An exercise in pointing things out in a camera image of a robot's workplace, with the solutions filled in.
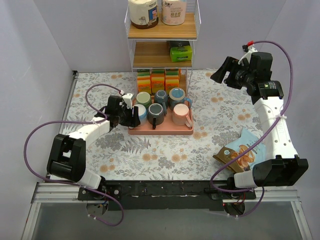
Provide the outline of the white blue mug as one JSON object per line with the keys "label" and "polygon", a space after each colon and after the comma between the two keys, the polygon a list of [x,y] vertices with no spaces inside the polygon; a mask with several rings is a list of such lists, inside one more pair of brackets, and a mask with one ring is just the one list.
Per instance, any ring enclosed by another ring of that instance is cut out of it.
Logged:
{"label": "white blue mug", "polygon": [[135,104],[134,106],[138,107],[138,117],[139,117],[140,125],[143,126],[148,120],[147,109],[142,104]]}

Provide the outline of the dark grey mug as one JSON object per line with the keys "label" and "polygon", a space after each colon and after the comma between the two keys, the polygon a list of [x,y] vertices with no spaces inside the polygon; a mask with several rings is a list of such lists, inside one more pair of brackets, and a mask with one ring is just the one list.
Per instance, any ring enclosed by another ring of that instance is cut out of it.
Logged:
{"label": "dark grey mug", "polygon": [[155,130],[158,125],[161,125],[164,122],[166,115],[167,107],[164,102],[162,104],[152,103],[147,109],[147,119],[152,125],[153,130]]}

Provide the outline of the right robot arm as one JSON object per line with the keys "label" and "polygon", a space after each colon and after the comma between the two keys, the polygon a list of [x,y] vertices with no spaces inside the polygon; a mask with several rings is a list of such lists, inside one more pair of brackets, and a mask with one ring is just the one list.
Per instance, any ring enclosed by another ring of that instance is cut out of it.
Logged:
{"label": "right robot arm", "polygon": [[236,173],[226,186],[227,195],[237,199],[245,189],[293,186],[307,171],[307,159],[300,158],[293,146],[284,114],[281,83],[272,80],[273,57],[267,52],[253,52],[238,60],[228,56],[210,78],[234,89],[246,88],[258,113],[266,147],[265,160],[248,171]]}

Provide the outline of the pink mug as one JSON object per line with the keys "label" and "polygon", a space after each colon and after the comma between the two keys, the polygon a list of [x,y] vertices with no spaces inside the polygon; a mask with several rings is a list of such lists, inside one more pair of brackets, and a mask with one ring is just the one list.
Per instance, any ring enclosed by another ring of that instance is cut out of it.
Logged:
{"label": "pink mug", "polygon": [[187,105],[179,103],[173,108],[172,121],[178,126],[186,125],[188,128],[193,127],[190,117],[190,109]]}

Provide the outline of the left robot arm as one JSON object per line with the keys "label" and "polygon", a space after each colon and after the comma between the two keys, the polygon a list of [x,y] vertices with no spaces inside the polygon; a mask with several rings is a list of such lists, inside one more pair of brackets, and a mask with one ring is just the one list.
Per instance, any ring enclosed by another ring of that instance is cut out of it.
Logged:
{"label": "left robot arm", "polygon": [[89,188],[89,194],[95,200],[103,199],[107,191],[101,184],[102,177],[86,167],[87,147],[117,125],[135,128],[141,124],[139,108],[133,106],[133,100],[132,93],[123,96],[111,95],[107,105],[94,116],[91,124],[67,135],[56,135],[47,163],[47,172]]}

